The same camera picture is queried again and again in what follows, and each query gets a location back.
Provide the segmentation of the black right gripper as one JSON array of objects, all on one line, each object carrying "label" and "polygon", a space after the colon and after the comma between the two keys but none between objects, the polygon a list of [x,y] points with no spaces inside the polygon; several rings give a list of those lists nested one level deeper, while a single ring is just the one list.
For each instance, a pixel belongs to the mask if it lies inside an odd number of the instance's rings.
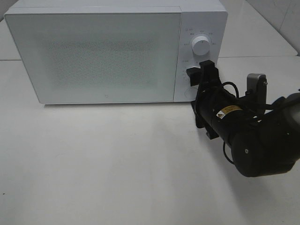
[{"label": "black right gripper", "polygon": [[205,87],[197,95],[194,112],[197,125],[206,129],[209,139],[245,141],[248,127],[243,124],[248,109],[240,102],[239,91],[233,82],[221,83],[219,71],[211,60],[202,61],[202,67],[186,70],[190,86]]}]

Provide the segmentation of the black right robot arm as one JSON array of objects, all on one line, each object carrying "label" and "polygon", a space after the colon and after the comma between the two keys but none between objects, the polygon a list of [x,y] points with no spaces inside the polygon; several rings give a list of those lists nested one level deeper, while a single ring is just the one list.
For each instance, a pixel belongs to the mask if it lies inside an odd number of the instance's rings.
[{"label": "black right robot arm", "polygon": [[227,160],[246,177],[286,173],[300,158],[300,95],[293,93],[267,104],[264,74],[249,74],[244,96],[231,94],[211,60],[187,69],[195,124],[210,139],[229,147]]}]

